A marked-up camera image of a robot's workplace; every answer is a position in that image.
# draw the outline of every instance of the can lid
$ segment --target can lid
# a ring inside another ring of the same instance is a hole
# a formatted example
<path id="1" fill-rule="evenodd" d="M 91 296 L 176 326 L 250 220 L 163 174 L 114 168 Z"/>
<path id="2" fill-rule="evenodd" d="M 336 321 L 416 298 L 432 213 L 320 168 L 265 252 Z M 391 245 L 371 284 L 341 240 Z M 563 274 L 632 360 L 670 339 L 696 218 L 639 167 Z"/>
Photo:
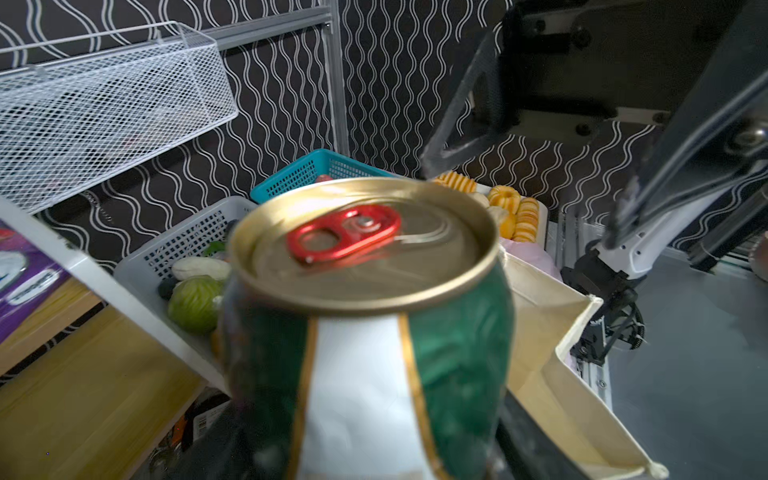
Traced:
<path id="1" fill-rule="evenodd" d="M 474 284 L 462 276 L 490 268 L 483 260 L 495 258 L 496 238 L 490 217 L 464 194 L 416 180 L 350 179 L 254 210 L 238 224 L 230 256 L 256 294 L 278 303 L 371 313 Z"/>

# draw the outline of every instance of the gold stripe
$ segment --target gold stripe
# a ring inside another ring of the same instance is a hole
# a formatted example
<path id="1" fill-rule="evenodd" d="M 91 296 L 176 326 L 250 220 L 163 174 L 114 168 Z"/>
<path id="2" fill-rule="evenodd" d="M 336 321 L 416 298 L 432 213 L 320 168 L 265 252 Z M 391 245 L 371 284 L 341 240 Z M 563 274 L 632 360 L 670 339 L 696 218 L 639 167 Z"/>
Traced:
<path id="1" fill-rule="evenodd" d="M 304 360 L 302 361 L 301 373 L 299 375 L 299 388 L 298 392 L 296 392 L 296 410 L 293 412 L 290 458 L 285 474 L 285 478 L 288 478 L 289 480 L 293 480 L 299 470 L 301 445 L 304 442 L 306 397 L 310 393 L 310 381 L 312 380 L 312 369 L 315 363 L 315 351 L 317 350 L 317 321 L 316 316 L 311 316 L 306 324 L 306 346 L 304 348 Z"/>
<path id="2" fill-rule="evenodd" d="M 411 329 L 408 324 L 408 314 L 400 313 L 397 319 L 400 328 L 400 345 L 402 345 L 402 359 L 406 362 L 406 376 L 408 377 L 408 386 L 411 389 L 411 399 L 413 400 L 413 409 L 416 412 L 416 420 L 419 423 L 419 434 L 422 437 L 422 445 L 427 455 L 429 465 L 432 467 L 432 473 L 440 480 L 450 480 L 451 475 L 445 470 L 445 466 L 437 453 L 435 446 L 435 437 L 432 435 L 432 427 L 429 425 L 429 416 L 427 415 L 427 402 L 424 398 L 422 389 L 422 380 L 419 377 L 419 371 L 416 369 L 416 357 L 413 352 L 413 341 L 411 340 Z"/>

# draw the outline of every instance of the can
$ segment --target can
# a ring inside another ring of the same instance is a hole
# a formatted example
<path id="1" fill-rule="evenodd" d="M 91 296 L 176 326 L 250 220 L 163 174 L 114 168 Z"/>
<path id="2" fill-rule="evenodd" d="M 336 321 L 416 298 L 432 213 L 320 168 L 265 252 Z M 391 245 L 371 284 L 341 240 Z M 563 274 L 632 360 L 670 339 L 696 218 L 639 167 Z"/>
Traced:
<path id="1" fill-rule="evenodd" d="M 498 232 L 401 178 L 282 194 L 228 244 L 222 363 L 265 478 L 482 478 L 514 328 Z"/>

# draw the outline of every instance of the red pull tab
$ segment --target red pull tab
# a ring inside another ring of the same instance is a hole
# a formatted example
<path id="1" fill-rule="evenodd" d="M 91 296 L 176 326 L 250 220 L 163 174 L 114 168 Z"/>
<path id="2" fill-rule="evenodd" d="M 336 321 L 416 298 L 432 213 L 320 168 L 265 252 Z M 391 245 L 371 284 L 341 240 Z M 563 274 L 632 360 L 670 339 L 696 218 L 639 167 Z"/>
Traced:
<path id="1" fill-rule="evenodd" d="M 384 205 L 359 205 L 317 217 L 286 236 L 288 251 L 300 262 L 317 263 L 339 260 L 378 243 L 389 243 L 400 229 L 400 214 Z M 309 250 L 306 236 L 326 231 L 336 237 L 333 247 Z"/>

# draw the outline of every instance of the teal plastic basket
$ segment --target teal plastic basket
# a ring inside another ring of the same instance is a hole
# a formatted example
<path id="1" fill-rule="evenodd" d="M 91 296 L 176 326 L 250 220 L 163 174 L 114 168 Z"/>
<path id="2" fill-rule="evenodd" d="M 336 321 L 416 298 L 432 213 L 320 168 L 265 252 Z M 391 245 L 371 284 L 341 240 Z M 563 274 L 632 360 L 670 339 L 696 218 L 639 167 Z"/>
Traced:
<path id="1" fill-rule="evenodd" d="M 270 198 L 284 194 L 288 190 L 314 183 L 315 179 L 320 175 L 330 175 L 334 180 L 355 177 L 395 176 L 379 168 L 361 164 L 349 157 L 339 155 L 335 151 L 321 148 L 304 155 L 291 165 L 256 185 L 250 191 L 250 197 L 254 202 L 263 204 Z"/>

